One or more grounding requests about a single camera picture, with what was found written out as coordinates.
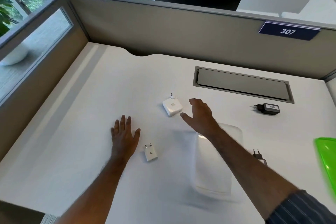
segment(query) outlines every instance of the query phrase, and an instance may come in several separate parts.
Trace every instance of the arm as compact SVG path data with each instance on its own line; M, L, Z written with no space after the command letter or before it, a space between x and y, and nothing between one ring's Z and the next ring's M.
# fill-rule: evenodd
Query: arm
M200 99L189 101L192 105L192 118L185 113L181 113L181 117L215 146L255 208L266 220L282 201L299 189L259 162L222 130L206 103Z
M131 133L131 117L125 125L125 116L115 121L112 134L111 158L95 181L61 216L57 224L104 224L110 211L114 194L124 168L137 148L140 129Z

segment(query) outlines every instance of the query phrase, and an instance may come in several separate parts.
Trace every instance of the striped sleeve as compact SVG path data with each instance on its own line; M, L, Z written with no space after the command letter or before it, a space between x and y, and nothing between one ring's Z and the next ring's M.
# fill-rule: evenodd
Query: striped sleeve
M336 224L336 215L306 191L284 200L265 221L266 224Z

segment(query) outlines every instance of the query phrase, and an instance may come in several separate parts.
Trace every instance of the hand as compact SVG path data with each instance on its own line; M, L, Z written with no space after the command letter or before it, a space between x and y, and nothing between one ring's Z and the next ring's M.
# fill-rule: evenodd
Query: hand
M196 132L209 139L224 131L212 117L211 109L206 103L195 98L189 99L189 102L192 105L192 118L184 112L180 115Z
M111 128L112 134L112 155L111 159L121 158L126 163L137 148L140 129L135 131L134 137L131 132L131 117L128 116L125 125L125 115L121 116L121 120L115 121L114 128Z

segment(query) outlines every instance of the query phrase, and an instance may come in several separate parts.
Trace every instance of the white power adapter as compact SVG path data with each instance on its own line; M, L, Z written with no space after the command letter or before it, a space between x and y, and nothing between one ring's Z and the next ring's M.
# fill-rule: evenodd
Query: white power adapter
M154 146L152 146L152 144L149 144L149 147L147 147L147 145L145 145L145 155L146 155L146 159L147 161L151 161L153 159L156 159L158 156L156 154L156 151L154 149Z
M177 114L183 109L183 106L181 105L180 101L173 94L170 94L170 98L163 101L162 104L169 117Z

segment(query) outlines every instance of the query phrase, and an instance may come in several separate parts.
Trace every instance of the label on charger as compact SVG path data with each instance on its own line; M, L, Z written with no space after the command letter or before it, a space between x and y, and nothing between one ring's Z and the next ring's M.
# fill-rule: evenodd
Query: label on charger
M276 105L268 105L268 104L265 104L265 107L266 107L266 108L275 109L275 110L279 110L279 107L276 106Z

